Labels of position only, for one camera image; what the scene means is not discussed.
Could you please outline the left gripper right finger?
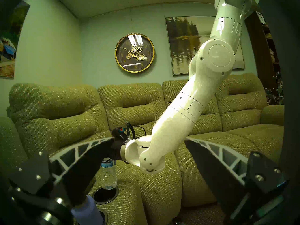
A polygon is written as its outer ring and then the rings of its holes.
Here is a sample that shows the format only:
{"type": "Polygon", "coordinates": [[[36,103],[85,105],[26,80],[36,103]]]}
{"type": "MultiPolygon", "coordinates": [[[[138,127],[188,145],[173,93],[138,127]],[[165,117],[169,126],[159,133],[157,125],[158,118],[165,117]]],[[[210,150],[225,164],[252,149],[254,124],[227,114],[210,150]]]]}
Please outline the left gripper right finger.
{"type": "Polygon", "coordinates": [[[186,148],[227,218],[264,218],[283,201],[286,174],[264,154],[245,157],[220,144],[187,137],[186,148]]]}

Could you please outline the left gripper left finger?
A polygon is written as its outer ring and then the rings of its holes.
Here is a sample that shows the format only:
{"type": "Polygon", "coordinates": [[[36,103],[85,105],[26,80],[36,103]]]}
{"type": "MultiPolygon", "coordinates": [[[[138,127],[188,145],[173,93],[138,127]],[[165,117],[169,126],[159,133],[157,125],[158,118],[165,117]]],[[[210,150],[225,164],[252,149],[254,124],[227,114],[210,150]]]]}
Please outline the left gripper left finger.
{"type": "Polygon", "coordinates": [[[71,145],[49,157],[40,151],[9,175],[13,189],[24,200],[46,204],[61,198],[68,206],[84,201],[85,191],[104,158],[115,157],[113,137],[71,145]]]}

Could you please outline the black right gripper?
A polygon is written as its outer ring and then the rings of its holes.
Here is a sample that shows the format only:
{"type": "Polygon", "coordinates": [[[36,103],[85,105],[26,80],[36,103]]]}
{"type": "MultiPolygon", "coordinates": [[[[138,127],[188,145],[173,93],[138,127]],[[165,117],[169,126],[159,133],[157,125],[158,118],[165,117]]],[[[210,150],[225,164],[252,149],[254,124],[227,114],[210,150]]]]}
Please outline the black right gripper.
{"type": "Polygon", "coordinates": [[[114,139],[112,145],[108,149],[108,157],[113,160],[125,160],[124,149],[128,142],[128,136],[125,134],[125,128],[114,128],[112,135],[114,139]]]}

